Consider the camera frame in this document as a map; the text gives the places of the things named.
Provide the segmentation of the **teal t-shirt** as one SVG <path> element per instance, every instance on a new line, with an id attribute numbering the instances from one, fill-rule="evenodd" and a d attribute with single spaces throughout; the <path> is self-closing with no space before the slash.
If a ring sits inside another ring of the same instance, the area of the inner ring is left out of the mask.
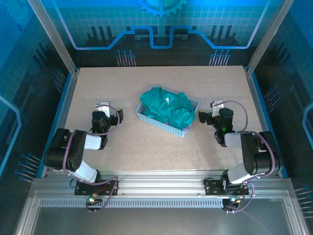
<path id="1" fill-rule="evenodd" d="M 180 130 L 190 126 L 195 119 L 195 109 L 184 93 L 175 94 L 156 87 L 143 93 L 140 101 L 145 116 Z"/>

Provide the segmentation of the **light blue plastic basket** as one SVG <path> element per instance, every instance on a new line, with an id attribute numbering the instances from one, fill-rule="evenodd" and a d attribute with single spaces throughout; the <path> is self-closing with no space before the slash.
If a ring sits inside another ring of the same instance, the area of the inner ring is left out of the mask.
<path id="1" fill-rule="evenodd" d="M 156 88 L 156 87 L 160 87 L 160 86 L 152 85 L 147 91 L 149 91 L 149 90 L 151 90 L 151 89 L 153 89 L 153 88 Z M 173 93 L 175 93 L 175 94 L 181 93 L 181 92 L 174 92 L 174 91 L 171 91 L 171 90 L 168 90 L 168 91 L 173 92 Z M 197 100 L 193 99 L 193 98 L 190 98 L 190 97 L 187 97 L 187 98 L 188 98 L 189 101 L 192 103 L 192 105 L 193 105 L 193 107 L 194 107 L 194 109 L 195 109 L 195 115 L 196 115 L 196 112 L 197 112 L 197 110 L 198 110 L 198 108 L 199 108 L 199 102 L 198 102 Z M 171 129 L 170 126 L 165 125 L 165 124 L 162 123 L 162 122 L 159 122 L 159 121 L 157 121 L 157 120 L 154 120 L 154 119 L 152 119 L 152 118 L 149 118 L 149 117 L 145 116 L 145 115 L 143 114 L 143 111 L 144 111 L 144 107 L 143 107 L 143 104 L 141 103 L 141 101 L 140 101 L 140 99 L 139 99 L 139 105 L 138 105 L 138 107 L 137 107 L 137 109 L 136 109 L 136 114 L 137 114 L 138 118 L 139 118 L 141 121 L 144 121 L 144 122 L 146 122 L 146 123 L 148 123 L 148 124 L 150 124 L 150 125 L 152 125 L 152 126 L 158 127 L 158 128 L 160 128 L 160 129 L 162 129 L 162 130 L 165 130 L 165 131 L 167 131 L 167 132 L 170 132 L 170 133 L 175 134 L 175 135 L 180 136 L 180 137 L 184 137 L 185 134 L 190 130 L 190 129 L 189 129 L 188 131 L 180 131 L 180 130 Z"/>

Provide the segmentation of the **blue table edge strip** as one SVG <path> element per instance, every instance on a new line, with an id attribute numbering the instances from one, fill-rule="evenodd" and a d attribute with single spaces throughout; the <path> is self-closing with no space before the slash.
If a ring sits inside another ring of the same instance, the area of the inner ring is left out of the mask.
<path id="1" fill-rule="evenodd" d="M 62 108 L 63 108 L 65 100 L 66 100 L 67 91 L 68 91 L 69 85 L 71 84 L 72 80 L 73 80 L 73 75 L 69 74 L 68 77 L 67 77 L 65 86 L 63 88 L 63 91 L 62 91 L 62 95 L 61 95 L 61 98 L 60 98 L 60 101 L 59 101 L 59 105 L 58 105 L 58 108 L 56 110 L 56 114 L 55 114 L 55 117 L 54 117 L 51 129 L 50 129 L 50 132 L 49 132 L 49 135 L 48 135 L 48 139 L 47 139 L 47 142 L 46 142 L 46 145 L 45 145 L 45 149 L 44 149 L 43 155 L 42 155 L 42 160 L 40 162 L 39 169 L 37 171 L 37 174 L 36 174 L 35 178 L 42 178 L 43 176 L 45 176 L 45 173 L 44 173 L 44 168 L 45 168 L 44 156 L 45 156 L 45 153 L 46 153 L 46 151 L 47 151 L 47 149 L 48 149 L 48 147 L 50 145 L 50 142 L 52 141 L 53 135 L 54 135 L 54 133 L 55 133 L 55 131 L 57 129 L 58 122 L 60 120 L 60 115 L 61 115 L 61 112 L 62 112 Z"/>
<path id="2" fill-rule="evenodd" d="M 257 82 L 256 76 L 254 73 L 252 73 L 252 74 L 248 74 L 246 77 L 247 77 L 247 82 L 249 84 L 249 88 L 252 94 L 253 102 L 256 107 L 256 111 L 257 111 L 258 118 L 261 124 L 261 128 L 263 131 L 270 131 L 272 133 L 273 138 L 276 142 L 276 145 L 280 153 L 279 144 L 277 142 L 277 138 L 275 136 L 272 124 L 270 122 L 269 114 L 267 112 L 263 95 L 261 93 L 261 89 Z"/>

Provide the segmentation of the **small LED controller board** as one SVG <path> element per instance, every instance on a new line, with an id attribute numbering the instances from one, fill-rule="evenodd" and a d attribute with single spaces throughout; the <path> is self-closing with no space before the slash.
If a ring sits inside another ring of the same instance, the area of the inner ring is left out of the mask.
<path id="1" fill-rule="evenodd" d="M 235 198 L 228 198 L 223 199 L 223 208 L 222 210 L 225 211 L 227 214 L 229 213 L 237 213 L 241 212 L 243 208 L 239 208 L 240 202 L 244 199 L 244 196 L 235 197 Z"/>
<path id="2" fill-rule="evenodd" d="M 102 199 L 97 199 L 95 194 L 91 195 L 86 201 L 86 209 L 89 213 L 95 212 L 102 208 Z"/>

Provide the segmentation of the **grey metal front panel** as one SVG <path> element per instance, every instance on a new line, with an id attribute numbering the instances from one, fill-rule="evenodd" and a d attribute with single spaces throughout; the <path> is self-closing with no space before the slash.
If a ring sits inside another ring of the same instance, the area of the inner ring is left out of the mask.
<path id="1" fill-rule="evenodd" d="M 311 235 L 288 193 L 255 197 L 244 210 L 217 208 L 43 208 L 29 198 L 13 235 Z"/>

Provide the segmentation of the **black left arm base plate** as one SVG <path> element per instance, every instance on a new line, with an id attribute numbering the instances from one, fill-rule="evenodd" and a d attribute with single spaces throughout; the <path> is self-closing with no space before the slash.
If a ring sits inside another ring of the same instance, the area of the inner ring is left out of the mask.
<path id="1" fill-rule="evenodd" d="M 91 196 L 93 193 L 97 193 L 99 196 L 109 196 L 111 190 L 114 189 L 112 195 L 116 196 L 118 193 L 119 181 L 117 181 L 115 187 L 113 187 L 114 183 L 115 183 L 115 180 L 112 180 L 108 183 L 94 186 L 94 185 L 84 184 L 82 182 L 77 182 L 75 186 L 74 195 Z"/>

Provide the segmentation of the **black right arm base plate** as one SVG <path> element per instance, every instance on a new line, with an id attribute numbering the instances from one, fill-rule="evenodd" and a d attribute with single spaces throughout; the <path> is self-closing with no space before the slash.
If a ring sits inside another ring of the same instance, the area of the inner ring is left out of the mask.
<path id="1" fill-rule="evenodd" d="M 227 180 L 214 180 L 206 178 L 203 180 L 206 196 L 246 196 L 249 195 L 247 186 L 242 184 L 231 184 Z"/>

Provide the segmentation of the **aluminium mounting rail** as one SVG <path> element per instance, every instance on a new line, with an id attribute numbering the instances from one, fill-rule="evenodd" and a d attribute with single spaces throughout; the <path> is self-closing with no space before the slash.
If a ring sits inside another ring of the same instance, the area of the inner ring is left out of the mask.
<path id="1" fill-rule="evenodd" d="M 148 171 L 104 171 L 102 177 L 109 179 L 117 175 L 119 198 L 194 198 L 205 197 L 203 181 L 206 178 L 219 179 L 221 170 L 148 170 Z M 48 172 L 44 178 L 34 179 L 31 193 L 41 198 L 70 198 L 74 189 L 70 177 Z M 262 177 L 253 181 L 258 198 L 272 198 L 292 191 L 288 178 Z"/>

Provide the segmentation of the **aluminium frame bracket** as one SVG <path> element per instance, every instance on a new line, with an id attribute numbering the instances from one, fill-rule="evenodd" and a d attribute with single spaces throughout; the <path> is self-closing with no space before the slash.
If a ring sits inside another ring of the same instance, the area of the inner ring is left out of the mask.
<path id="1" fill-rule="evenodd" d="M 265 31 L 259 45 L 257 46 L 250 62 L 248 64 L 246 70 L 246 76 L 251 77 L 252 73 L 256 69 L 257 65 L 259 64 L 261 58 L 263 57 L 266 49 L 270 45 L 273 37 L 276 35 L 282 21 L 286 17 L 287 13 L 290 10 L 294 0 L 282 0 L 281 4 L 277 8 L 267 30 Z"/>

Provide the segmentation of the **aluminium frame post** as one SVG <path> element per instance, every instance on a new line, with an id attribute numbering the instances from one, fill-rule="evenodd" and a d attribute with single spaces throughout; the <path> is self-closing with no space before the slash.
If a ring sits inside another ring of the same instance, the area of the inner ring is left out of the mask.
<path id="1" fill-rule="evenodd" d="M 69 73 L 71 75 L 76 75 L 77 67 L 75 66 L 65 44 L 63 43 L 56 27 L 54 26 L 41 0 L 27 0 L 27 2 L 31 6 L 32 10 L 34 11 L 36 17 L 38 18 L 39 22 L 44 28 L 52 44 L 56 48 L 60 58 L 65 64 Z"/>

